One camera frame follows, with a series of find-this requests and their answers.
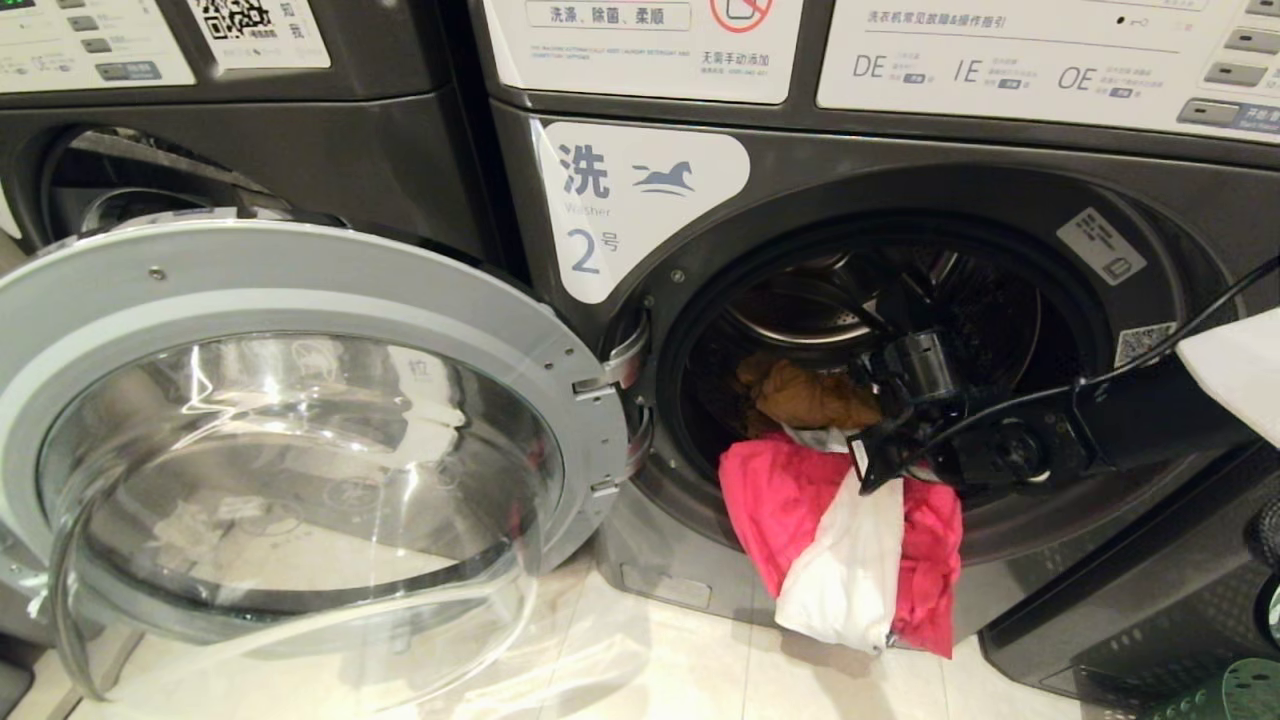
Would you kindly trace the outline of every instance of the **qr code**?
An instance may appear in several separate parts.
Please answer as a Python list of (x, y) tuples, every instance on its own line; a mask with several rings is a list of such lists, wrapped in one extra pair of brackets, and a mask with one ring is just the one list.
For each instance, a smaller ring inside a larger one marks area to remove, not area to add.
[(274, 40), (271, 12), (262, 0), (196, 0), (200, 19), (214, 40)]
[(1147, 328), (1133, 328), (1120, 333), (1116, 342), (1116, 368), (1142, 357), (1144, 352), (1160, 345), (1160, 341), (1174, 334), (1178, 323), (1162, 323)]

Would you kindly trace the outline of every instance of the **white plastic bag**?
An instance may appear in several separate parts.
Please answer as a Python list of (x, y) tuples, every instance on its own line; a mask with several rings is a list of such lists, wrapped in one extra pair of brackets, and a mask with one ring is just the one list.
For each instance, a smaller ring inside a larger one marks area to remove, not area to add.
[[(867, 466), (860, 443), (860, 466)], [(791, 564), (778, 594), (774, 620), (814, 639), (863, 652), (881, 652), (897, 606), (902, 560), (902, 479), (869, 497), (858, 495), (850, 469), (818, 532)]]

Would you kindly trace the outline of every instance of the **pink cloth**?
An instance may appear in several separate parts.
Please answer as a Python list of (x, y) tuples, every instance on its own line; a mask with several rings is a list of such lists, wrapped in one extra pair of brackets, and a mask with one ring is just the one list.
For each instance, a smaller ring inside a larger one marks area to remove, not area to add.
[(849, 468), (847, 455), (818, 452), (786, 436), (739, 442), (721, 455), (730, 521), (771, 596), (778, 597), (791, 564), (813, 544)]
[(906, 532), (897, 575), (893, 634), (913, 647), (951, 659), (951, 609), (960, 579), (963, 512), (956, 492), (941, 483), (905, 478)]

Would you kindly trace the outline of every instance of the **warning sticker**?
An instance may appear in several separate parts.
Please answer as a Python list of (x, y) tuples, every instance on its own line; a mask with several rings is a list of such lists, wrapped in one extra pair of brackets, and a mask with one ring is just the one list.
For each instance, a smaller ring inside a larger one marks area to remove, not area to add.
[(736, 138), (710, 132), (553, 123), (538, 163), (564, 290), (603, 302), (680, 228), (746, 186)]
[(1174, 334), (1178, 323), (1161, 323), (1146, 328), (1130, 328), (1120, 333), (1116, 340), (1116, 364), (1119, 368), (1160, 345), (1162, 340)]
[(224, 70), (328, 68), (307, 0), (187, 0)]
[(1110, 286), (1123, 283), (1147, 266), (1147, 259), (1093, 208), (1085, 208), (1059, 228), (1057, 237)]
[(803, 3), (485, 0), (502, 82), (526, 90), (782, 102)]

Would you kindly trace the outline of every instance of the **brown cloth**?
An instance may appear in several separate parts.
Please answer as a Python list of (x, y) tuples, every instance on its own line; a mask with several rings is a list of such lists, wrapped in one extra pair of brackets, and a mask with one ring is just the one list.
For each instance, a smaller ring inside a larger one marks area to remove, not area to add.
[(849, 375), (753, 355), (739, 364), (737, 380), (750, 389), (756, 410), (791, 428), (860, 430), (881, 420), (876, 395)]

